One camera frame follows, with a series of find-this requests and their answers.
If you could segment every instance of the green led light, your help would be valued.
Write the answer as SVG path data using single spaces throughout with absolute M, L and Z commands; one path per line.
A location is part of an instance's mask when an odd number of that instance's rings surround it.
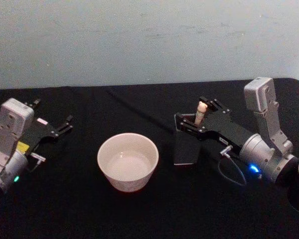
M 15 178 L 14 178 L 14 182 L 17 182 L 18 180 L 19 180 L 19 176 L 16 176 Z

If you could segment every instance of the black table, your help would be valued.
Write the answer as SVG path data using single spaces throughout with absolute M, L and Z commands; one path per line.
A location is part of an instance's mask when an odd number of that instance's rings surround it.
M 212 169 L 221 145 L 205 146 L 195 166 L 173 165 L 173 115 L 195 112 L 201 95 L 217 97 L 235 122 L 257 132 L 244 101 L 248 82 L 111 87 L 154 119 L 108 94 L 109 87 L 0 90 L 0 105 L 41 98 L 36 116 L 54 126 L 74 116 L 71 134 L 40 147 L 47 161 L 0 200 L 0 238 L 299 238 L 299 213 L 286 188 L 251 173 L 239 187 Z M 275 86 L 281 128 L 299 157 L 299 81 L 276 79 Z M 115 190 L 96 163 L 100 145 L 122 132 L 149 137 L 160 153 L 149 183 L 132 194 Z

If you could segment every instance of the white label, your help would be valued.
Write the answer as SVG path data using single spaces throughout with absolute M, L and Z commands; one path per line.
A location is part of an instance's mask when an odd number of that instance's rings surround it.
M 40 123 L 42 123 L 42 124 L 44 124 L 44 125 L 47 125 L 47 124 L 48 124 L 47 121 L 45 121 L 44 119 L 41 119 L 41 118 L 38 118 L 36 121 L 38 121 L 38 122 L 40 122 Z
M 224 140 L 223 138 L 219 137 L 219 141 L 224 143 L 225 145 L 228 145 L 228 142 L 226 140 Z

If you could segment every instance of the white bowl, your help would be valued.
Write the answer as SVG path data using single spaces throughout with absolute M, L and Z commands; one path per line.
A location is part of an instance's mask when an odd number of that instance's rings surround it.
M 121 133 L 101 145 L 97 160 L 113 187 L 122 192 L 134 192 L 149 181 L 158 163 L 158 150 L 143 135 Z

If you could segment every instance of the light blue wall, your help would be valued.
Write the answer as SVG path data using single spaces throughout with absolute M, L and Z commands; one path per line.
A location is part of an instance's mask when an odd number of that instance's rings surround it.
M 299 1 L 0 0 L 0 89 L 299 79 Z

